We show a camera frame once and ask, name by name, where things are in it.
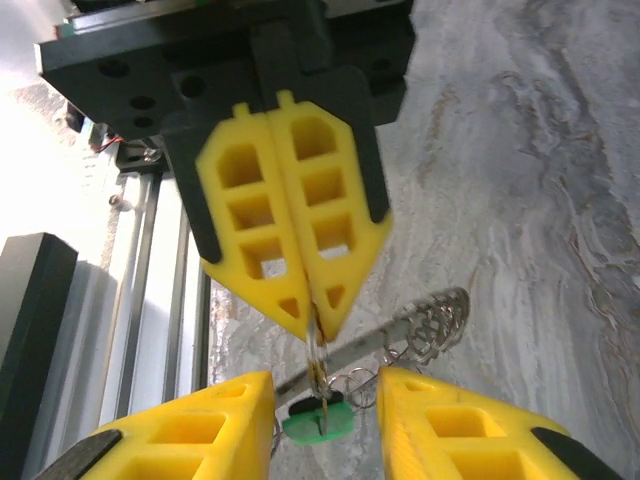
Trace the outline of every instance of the gray marble countertop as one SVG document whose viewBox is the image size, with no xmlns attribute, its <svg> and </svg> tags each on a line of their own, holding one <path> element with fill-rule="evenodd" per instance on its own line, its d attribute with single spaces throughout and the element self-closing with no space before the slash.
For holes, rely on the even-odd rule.
<svg viewBox="0 0 640 480">
<path fill-rule="evenodd" d="M 640 3 L 416 1 L 400 118 L 379 130 L 394 232 L 340 342 L 469 289 L 437 378 L 547 415 L 640 479 Z M 212 381 L 276 382 L 302 344 L 215 289 Z M 383 478 L 375 411 L 271 478 Z"/>
</svg>

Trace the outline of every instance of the green key tag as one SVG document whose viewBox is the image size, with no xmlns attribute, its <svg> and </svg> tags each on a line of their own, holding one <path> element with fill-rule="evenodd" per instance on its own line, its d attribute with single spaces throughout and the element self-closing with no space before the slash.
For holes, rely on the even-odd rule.
<svg viewBox="0 0 640 480">
<path fill-rule="evenodd" d="M 314 445 L 344 437 L 353 431 L 355 414 L 346 402 L 338 402 L 327 408 L 327 433 L 322 435 L 324 412 L 322 408 L 298 413 L 282 422 L 282 429 L 296 445 Z"/>
</svg>

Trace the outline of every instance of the yellow 3d-printed finger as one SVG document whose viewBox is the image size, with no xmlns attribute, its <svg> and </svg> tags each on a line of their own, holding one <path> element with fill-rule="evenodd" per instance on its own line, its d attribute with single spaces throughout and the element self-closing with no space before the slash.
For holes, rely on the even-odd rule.
<svg viewBox="0 0 640 480">
<path fill-rule="evenodd" d="M 369 217 L 351 127 L 311 102 L 278 95 L 268 113 L 302 263 L 326 340 L 338 335 L 391 230 Z"/>
<path fill-rule="evenodd" d="M 303 340 L 313 300 L 332 341 L 391 214 L 379 223 L 369 216 L 351 127 L 290 92 L 278 98 L 267 113 L 237 106 L 196 160 L 222 250 L 222 261 L 204 268 Z"/>
<path fill-rule="evenodd" d="M 381 368 L 378 420 L 388 480 L 575 480 L 532 433 L 551 420 L 401 368 Z"/>
<path fill-rule="evenodd" d="M 82 479 L 266 479 L 274 407 L 271 374 L 257 372 L 116 420 L 98 432 L 122 440 Z"/>
<path fill-rule="evenodd" d="M 264 113 L 246 105 L 218 124 L 196 161 L 222 261 L 209 276 L 304 338 L 310 297 L 284 182 Z"/>
</svg>

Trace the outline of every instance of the metal tool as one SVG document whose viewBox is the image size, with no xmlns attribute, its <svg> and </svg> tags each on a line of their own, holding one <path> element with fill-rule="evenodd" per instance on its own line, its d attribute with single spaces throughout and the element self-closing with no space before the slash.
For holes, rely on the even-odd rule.
<svg viewBox="0 0 640 480">
<path fill-rule="evenodd" d="M 377 373 L 364 367 L 353 368 L 348 373 L 340 373 L 327 379 L 327 371 L 339 371 L 363 357 L 382 350 L 383 364 L 402 364 L 420 371 L 420 366 L 428 364 L 460 342 L 469 318 L 469 294 L 460 287 L 449 288 L 412 301 L 394 313 L 389 322 L 373 330 L 365 337 L 350 342 L 335 350 L 330 357 L 318 354 L 316 341 L 317 327 L 309 321 L 307 339 L 308 370 L 300 372 L 276 389 L 276 408 L 287 403 L 306 389 L 305 378 L 311 383 L 311 390 L 323 400 L 325 429 L 327 425 L 327 398 L 333 386 L 344 381 L 344 398 L 356 410 L 366 410 L 375 405 L 375 396 L 366 398 L 365 391 L 375 385 Z M 398 351 L 393 345 L 404 340 L 407 346 Z M 369 378 L 358 383 L 357 374 L 368 374 Z M 272 456 L 275 454 L 280 433 L 274 435 Z"/>
<path fill-rule="evenodd" d="M 460 341 L 469 317 L 469 307 L 469 294 L 460 287 L 410 302 L 379 328 L 334 350 L 327 358 L 325 372 L 340 371 L 380 350 L 384 351 L 386 365 L 426 365 Z M 392 347 L 400 341 L 407 343 L 402 351 Z M 276 389 L 276 408 L 303 393 L 308 388 L 308 376 L 308 370 L 304 370 L 282 383 Z M 373 378 L 354 388 L 353 392 L 365 388 L 370 382 Z"/>
</svg>

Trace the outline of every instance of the keychain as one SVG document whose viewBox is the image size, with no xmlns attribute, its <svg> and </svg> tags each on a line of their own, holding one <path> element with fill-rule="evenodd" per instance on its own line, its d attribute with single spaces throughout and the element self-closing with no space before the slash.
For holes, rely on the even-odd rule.
<svg viewBox="0 0 640 480">
<path fill-rule="evenodd" d="M 329 386 L 326 347 L 322 347 L 322 356 L 318 353 L 317 310 L 312 308 L 311 312 L 306 345 L 312 395 L 293 403 L 289 407 L 289 418 L 282 423 L 285 435 L 297 445 L 312 445 L 348 435 L 353 431 L 355 416 L 344 395 Z"/>
<path fill-rule="evenodd" d="M 422 373 L 421 366 L 427 365 L 460 341 L 469 318 L 469 308 L 469 294 L 459 287 L 410 302 L 379 328 L 334 350 L 331 354 L 331 370 L 340 371 L 382 350 L 383 365 L 402 365 Z M 308 381 L 311 383 L 313 395 L 293 403 L 289 407 L 289 418 L 282 424 L 284 433 L 298 445 L 325 442 L 347 435 L 354 428 L 354 411 L 366 411 L 375 406 L 376 400 L 375 395 L 367 397 L 365 394 L 377 381 L 377 373 L 368 368 L 356 367 L 348 373 L 337 373 L 327 379 L 326 347 L 322 347 L 322 357 L 318 354 L 316 315 L 312 313 L 307 329 L 307 370 L 294 375 L 276 389 L 276 407 L 279 407 L 306 390 Z M 394 349 L 392 345 L 400 341 L 406 342 L 406 347 Z M 357 374 L 368 378 L 358 382 Z M 338 381 L 344 384 L 343 392 L 333 387 Z M 277 419 L 276 430 L 272 455 L 280 441 Z"/>
</svg>

